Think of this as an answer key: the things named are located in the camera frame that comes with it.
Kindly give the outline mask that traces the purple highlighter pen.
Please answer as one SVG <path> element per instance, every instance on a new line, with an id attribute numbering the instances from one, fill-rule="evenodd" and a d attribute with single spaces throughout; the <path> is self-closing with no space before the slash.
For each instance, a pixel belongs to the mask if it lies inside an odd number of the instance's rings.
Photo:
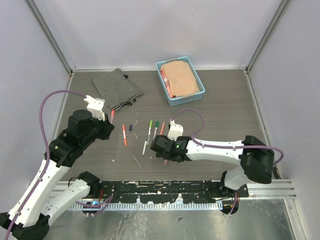
<path id="1" fill-rule="evenodd" d="M 110 123 L 111 123 L 111 124 L 113 123 L 114 115 L 115 115 L 115 110 L 113 109 L 113 110 L 111 111 L 111 115 L 110 115 Z"/>

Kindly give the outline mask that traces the orange highlighter pen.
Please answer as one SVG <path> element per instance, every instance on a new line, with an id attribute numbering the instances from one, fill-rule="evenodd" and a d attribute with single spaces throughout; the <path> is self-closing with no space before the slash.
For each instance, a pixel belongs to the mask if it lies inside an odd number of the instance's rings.
<path id="1" fill-rule="evenodd" d="M 127 137 L 126 137 L 126 128 L 125 125 L 122 124 L 122 134 L 123 134 L 123 141 L 124 141 L 124 146 L 127 146 Z"/>

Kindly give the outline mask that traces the salmon orange pen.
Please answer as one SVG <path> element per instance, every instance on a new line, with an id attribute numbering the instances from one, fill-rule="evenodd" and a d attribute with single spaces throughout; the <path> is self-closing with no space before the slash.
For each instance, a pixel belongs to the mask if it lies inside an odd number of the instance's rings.
<path id="1" fill-rule="evenodd" d="M 164 128 L 165 128 L 165 122 L 163 122 L 161 125 L 160 135 L 162 135 L 164 133 Z"/>

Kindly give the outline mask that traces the white pen blue end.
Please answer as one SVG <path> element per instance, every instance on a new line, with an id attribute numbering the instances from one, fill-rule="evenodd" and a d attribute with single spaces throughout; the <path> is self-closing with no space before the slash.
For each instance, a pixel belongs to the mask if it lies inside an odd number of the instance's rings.
<path id="1" fill-rule="evenodd" d="M 146 148 L 147 148 L 147 143 L 148 143 L 148 141 L 147 141 L 147 140 L 145 140 L 145 141 L 144 141 L 144 145 L 143 145 L 143 149 L 142 149 L 142 156 L 144 156 L 144 155 L 145 155 Z"/>

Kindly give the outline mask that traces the white marker green end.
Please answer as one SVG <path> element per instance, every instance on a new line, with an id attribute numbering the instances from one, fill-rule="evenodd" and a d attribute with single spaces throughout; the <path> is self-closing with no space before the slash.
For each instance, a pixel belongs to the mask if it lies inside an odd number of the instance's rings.
<path id="1" fill-rule="evenodd" d="M 158 130 L 158 127 L 155 127 L 155 130 L 154 130 L 154 134 L 153 134 L 153 139 L 156 137 L 157 135 L 157 130 Z"/>

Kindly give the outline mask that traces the white pen lime end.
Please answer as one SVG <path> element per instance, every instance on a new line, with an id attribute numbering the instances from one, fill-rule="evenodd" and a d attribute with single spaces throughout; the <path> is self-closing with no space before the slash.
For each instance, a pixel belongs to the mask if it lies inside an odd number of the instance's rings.
<path id="1" fill-rule="evenodd" d="M 146 141 L 146 145 L 147 146 L 149 145 L 149 142 L 150 142 L 151 129 L 152 129 L 152 127 L 148 128 L 147 141 Z"/>

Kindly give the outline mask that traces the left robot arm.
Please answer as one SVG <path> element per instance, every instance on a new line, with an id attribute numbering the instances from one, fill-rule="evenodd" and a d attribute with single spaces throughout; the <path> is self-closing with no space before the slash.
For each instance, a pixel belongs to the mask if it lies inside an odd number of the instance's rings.
<path id="1" fill-rule="evenodd" d="M 42 240 L 73 203 L 86 196 L 97 197 L 101 191 L 100 180 L 85 171 L 61 194 L 48 199 L 84 151 L 96 140 L 109 139 L 114 128 L 105 113 L 96 116 L 88 110 L 74 111 L 67 128 L 49 144 L 49 152 L 45 153 L 38 173 L 21 199 L 10 211 L 0 214 L 0 225 L 7 230 L 6 234 L 17 240 Z"/>

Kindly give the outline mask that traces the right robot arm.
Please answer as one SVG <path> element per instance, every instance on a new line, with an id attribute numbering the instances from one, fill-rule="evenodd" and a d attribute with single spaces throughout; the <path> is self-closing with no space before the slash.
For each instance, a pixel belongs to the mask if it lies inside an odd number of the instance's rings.
<path id="1" fill-rule="evenodd" d="M 238 141 L 208 141 L 184 136 L 183 130 L 182 125 L 171 119 L 168 134 L 156 135 L 150 150 L 158 158 L 177 163 L 209 160 L 235 165 L 222 174 L 218 187 L 228 198 L 250 182 L 265 185 L 272 182 L 275 153 L 258 138 L 247 135 Z"/>

